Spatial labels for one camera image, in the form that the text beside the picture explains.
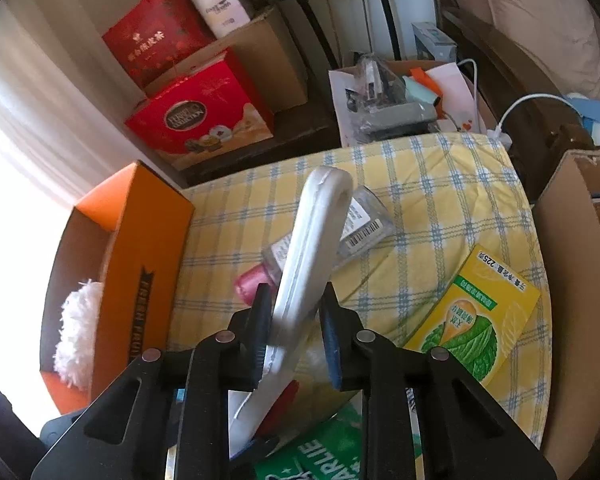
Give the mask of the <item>white fluffy duster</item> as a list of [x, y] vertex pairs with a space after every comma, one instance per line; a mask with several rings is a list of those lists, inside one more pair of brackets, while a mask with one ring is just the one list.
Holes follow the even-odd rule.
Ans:
[[80, 391], [90, 388], [95, 361], [95, 340], [104, 284], [88, 280], [70, 292], [61, 307], [59, 342], [54, 372], [61, 382]]

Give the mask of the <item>yellow green tea carton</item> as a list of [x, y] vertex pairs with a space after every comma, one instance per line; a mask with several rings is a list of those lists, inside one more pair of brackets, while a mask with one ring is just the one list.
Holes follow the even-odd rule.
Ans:
[[513, 350], [540, 297], [520, 273], [477, 245], [405, 348], [448, 350], [485, 386]]

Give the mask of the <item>white red handled brush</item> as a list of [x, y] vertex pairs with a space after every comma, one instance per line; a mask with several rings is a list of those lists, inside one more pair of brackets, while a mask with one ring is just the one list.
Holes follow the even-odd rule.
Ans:
[[332, 274], [353, 192], [347, 171], [321, 166], [306, 179], [272, 313], [263, 375], [252, 393], [228, 395], [230, 457], [244, 450], [294, 378]]

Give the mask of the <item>green toothpaste box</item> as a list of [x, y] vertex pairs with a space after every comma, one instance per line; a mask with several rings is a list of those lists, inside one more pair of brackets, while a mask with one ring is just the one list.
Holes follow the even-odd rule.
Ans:
[[362, 394], [256, 466], [257, 479], [357, 479], [362, 466]]

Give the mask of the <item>orange cardboard box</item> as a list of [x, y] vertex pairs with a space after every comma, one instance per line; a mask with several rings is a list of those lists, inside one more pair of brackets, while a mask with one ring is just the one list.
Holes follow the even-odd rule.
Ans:
[[[60, 414], [86, 408], [148, 348], [164, 349], [193, 204], [143, 162], [76, 202], [50, 272], [40, 372]], [[80, 389], [54, 370], [62, 304], [79, 285], [102, 283], [94, 370]]]

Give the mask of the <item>yellow plaid cushion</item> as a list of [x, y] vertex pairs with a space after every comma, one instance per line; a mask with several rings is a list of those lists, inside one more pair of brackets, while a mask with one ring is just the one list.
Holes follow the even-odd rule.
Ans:
[[505, 148], [485, 136], [427, 134], [340, 148], [231, 174], [185, 191], [193, 220], [176, 285], [168, 346], [193, 347], [242, 308], [236, 278], [287, 234], [306, 177], [346, 170], [370, 188], [396, 226], [334, 274], [343, 307], [404, 344], [475, 246], [501, 257], [540, 292], [529, 321], [489, 392], [540, 442], [550, 400], [552, 308], [531, 207]]

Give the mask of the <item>brown cardboard box right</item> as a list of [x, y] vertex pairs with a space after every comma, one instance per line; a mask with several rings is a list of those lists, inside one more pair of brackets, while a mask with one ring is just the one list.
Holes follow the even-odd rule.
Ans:
[[600, 428], [600, 150], [565, 153], [532, 214], [552, 304], [542, 451], [569, 479]]

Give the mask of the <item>white curtain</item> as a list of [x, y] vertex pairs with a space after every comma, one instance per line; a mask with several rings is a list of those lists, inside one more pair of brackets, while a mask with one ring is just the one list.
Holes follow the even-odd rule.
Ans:
[[84, 2], [0, 1], [0, 130], [58, 190], [80, 197], [137, 160], [183, 186], [125, 127], [139, 99]]

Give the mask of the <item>red chocolate collection box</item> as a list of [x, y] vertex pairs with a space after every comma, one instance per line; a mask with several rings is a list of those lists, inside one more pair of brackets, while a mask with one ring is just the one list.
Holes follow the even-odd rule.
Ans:
[[274, 115], [230, 49], [138, 103], [125, 125], [178, 171], [273, 136]]

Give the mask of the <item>box of clutter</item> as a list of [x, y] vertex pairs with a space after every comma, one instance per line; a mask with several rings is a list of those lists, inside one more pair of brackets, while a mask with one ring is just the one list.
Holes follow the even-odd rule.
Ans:
[[427, 132], [485, 133], [494, 119], [479, 96], [474, 63], [386, 62], [364, 55], [328, 73], [345, 148]]

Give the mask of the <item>wooden sofa with cushions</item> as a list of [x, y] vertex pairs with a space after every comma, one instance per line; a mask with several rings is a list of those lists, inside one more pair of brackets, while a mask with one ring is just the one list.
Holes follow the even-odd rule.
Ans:
[[592, 150], [600, 137], [565, 104], [600, 110], [600, 0], [434, 0], [438, 26], [457, 55], [478, 66], [479, 92], [502, 133], [530, 200], [565, 151]]

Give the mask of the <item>red tea gift bag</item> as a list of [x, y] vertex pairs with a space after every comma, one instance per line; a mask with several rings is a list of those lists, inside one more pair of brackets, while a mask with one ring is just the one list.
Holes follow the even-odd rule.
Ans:
[[102, 40], [143, 89], [215, 36], [192, 0], [140, 0]]

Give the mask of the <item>large brown cardboard box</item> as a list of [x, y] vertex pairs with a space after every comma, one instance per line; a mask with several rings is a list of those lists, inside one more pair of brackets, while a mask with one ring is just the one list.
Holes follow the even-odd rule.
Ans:
[[184, 58], [148, 84], [153, 96], [174, 79], [230, 49], [273, 113], [308, 102], [308, 73], [290, 31], [277, 8], [268, 8], [249, 24]]

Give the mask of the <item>pink tissue pack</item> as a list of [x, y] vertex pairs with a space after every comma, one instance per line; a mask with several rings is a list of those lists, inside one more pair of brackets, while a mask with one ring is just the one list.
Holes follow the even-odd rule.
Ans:
[[242, 0], [190, 0], [216, 39], [251, 22]]

